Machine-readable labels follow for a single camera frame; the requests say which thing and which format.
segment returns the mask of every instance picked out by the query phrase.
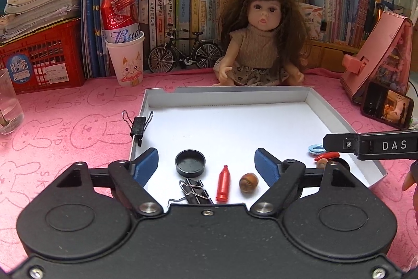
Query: doll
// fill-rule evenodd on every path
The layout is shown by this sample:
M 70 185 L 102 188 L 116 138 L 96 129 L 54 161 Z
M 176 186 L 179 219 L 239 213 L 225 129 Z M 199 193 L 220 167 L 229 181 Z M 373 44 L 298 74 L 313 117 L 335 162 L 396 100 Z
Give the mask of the doll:
M 216 86 L 301 85 L 308 33 L 295 0 L 230 0 L 219 25 Z

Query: sticker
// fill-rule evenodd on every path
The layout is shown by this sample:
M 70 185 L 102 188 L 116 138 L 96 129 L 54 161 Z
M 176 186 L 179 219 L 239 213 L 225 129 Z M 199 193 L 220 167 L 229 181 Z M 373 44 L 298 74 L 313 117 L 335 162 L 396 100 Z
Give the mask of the sticker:
M 33 75 L 32 64 L 26 55 L 13 55 L 7 61 L 10 78 L 16 84 L 29 81 Z
M 44 72 L 47 74 L 47 80 L 49 81 L 49 84 L 68 82 L 70 80 L 68 78 L 65 63 L 46 67 L 44 68 Z

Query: doll face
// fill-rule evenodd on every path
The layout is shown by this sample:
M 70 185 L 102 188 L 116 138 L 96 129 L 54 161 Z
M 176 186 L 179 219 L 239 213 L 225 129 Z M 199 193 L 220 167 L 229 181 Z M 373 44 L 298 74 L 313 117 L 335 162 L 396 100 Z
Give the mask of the doll face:
M 277 28 L 282 19 L 278 1 L 255 1 L 248 9 L 248 22 L 262 31 Z

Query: pink stand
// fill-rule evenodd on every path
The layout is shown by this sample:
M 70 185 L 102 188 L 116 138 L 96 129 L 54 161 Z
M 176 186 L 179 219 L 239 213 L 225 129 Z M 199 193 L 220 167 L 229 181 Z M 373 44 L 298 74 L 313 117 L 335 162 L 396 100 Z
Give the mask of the pink stand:
M 406 94 L 412 53 L 413 26 L 409 18 L 383 12 L 356 56 L 345 55 L 341 83 L 348 96 L 360 104 L 366 84 L 376 81 Z

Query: red basket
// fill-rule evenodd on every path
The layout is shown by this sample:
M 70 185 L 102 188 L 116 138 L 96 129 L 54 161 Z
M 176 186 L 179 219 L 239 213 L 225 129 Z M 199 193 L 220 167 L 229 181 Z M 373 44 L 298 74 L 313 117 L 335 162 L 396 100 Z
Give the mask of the red basket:
M 80 87 L 80 56 L 78 18 L 0 46 L 0 69 L 9 70 L 17 94 Z

